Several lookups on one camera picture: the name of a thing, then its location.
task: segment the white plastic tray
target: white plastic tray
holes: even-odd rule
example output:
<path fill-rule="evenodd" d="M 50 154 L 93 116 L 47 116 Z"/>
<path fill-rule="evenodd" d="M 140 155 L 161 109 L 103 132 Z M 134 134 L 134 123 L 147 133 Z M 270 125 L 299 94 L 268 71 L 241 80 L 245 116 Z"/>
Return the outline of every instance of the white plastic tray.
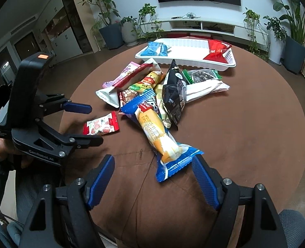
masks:
<path fill-rule="evenodd" d="M 209 68 L 218 71 L 225 71 L 229 67 L 236 66 L 236 61 L 231 48 L 223 54 L 224 58 L 228 63 L 203 60 L 209 54 L 209 43 L 207 40 L 161 38 L 155 40 L 155 42 L 164 43 L 172 47 L 168 52 L 167 57 L 141 56 L 141 53 L 147 47 L 136 53 L 135 57 L 144 61 L 153 58 L 156 62 L 161 64 L 171 64 L 172 60 L 175 59 L 178 65 L 192 66 L 198 68 Z"/>

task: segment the hand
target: hand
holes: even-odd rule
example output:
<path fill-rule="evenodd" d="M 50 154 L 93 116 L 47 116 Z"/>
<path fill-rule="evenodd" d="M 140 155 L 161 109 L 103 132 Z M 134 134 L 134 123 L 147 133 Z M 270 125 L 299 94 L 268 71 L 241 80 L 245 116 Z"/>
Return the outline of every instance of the hand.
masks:
<path fill-rule="evenodd" d="M 12 140 L 0 138 L 0 162 L 7 159 L 8 157 L 9 157 L 9 160 L 11 161 L 13 159 L 13 157 L 9 156 L 10 154 L 23 155 L 22 152 L 20 152 L 19 150 L 17 150 L 14 147 Z M 32 161 L 33 161 L 33 157 L 23 155 L 22 159 L 21 159 L 21 167 L 22 168 L 28 167 Z"/>

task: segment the blue snack package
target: blue snack package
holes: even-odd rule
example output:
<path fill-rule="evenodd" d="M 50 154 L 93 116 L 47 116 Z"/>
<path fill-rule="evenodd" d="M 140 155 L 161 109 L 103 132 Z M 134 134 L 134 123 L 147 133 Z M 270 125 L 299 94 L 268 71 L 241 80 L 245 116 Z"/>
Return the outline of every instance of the blue snack package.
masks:
<path fill-rule="evenodd" d="M 152 98 L 155 98 L 154 91 L 147 90 L 124 105 L 121 111 L 142 127 L 150 144 L 157 150 L 156 178 L 162 182 L 188 165 L 195 155 L 204 153 L 175 141 L 163 125 L 158 106 Z"/>
<path fill-rule="evenodd" d="M 163 43 L 149 42 L 148 47 L 140 56 L 167 56 L 169 47 Z"/>

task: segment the person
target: person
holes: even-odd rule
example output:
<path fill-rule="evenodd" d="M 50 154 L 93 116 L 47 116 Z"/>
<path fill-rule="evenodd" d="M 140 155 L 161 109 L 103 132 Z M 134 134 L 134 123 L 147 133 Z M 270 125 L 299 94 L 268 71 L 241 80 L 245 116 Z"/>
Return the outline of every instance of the person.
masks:
<path fill-rule="evenodd" d="M 0 139 L 0 205 L 9 171 L 12 170 L 12 154 L 20 154 L 10 140 Z M 44 184 L 58 186 L 61 174 L 58 167 L 23 156 L 22 170 L 16 171 L 16 203 L 18 221 L 25 224 L 37 194 Z M 283 210 L 280 220 L 286 235 L 288 248 L 298 248 L 305 239 L 305 218 L 294 210 Z M 7 248 L 19 246 L 23 227 L 11 222 L 5 230 L 0 224 L 0 239 Z"/>

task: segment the brown tablecloth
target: brown tablecloth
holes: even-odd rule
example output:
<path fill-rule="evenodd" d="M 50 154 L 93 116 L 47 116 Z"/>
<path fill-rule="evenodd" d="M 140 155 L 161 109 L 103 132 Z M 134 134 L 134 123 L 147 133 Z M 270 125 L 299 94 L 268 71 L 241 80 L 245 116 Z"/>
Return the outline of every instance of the brown tablecloth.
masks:
<path fill-rule="evenodd" d="M 85 121 L 114 110 L 95 91 L 113 80 L 142 45 L 109 59 L 93 71 L 71 99 L 92 105 L 89 115 L 64 113 L 60 131 L 81 133 Z M 205 152 L 210 167 L 238 185 L 263 183 L 280 212 L 305 167 L 305 116 L 287 82 L 270 65 L 233 47 L 237 66 L 221 72 L 228 92 L 210 94 L 185 106 L 174 138 Z M 91 212 L 101 228 L 128 247 L 201 248 L 216 212 L 206 204 L 191 165 L 158 183 L 156 159 L 143 131 L 123 116 L 120 131 L 104 144 L 78 150 L 66 167 L 67 181 L 82 177 L 105 154 L 116 168 L 100 205 Z M 230 246 L 241 221 L 239 209 Z"/>

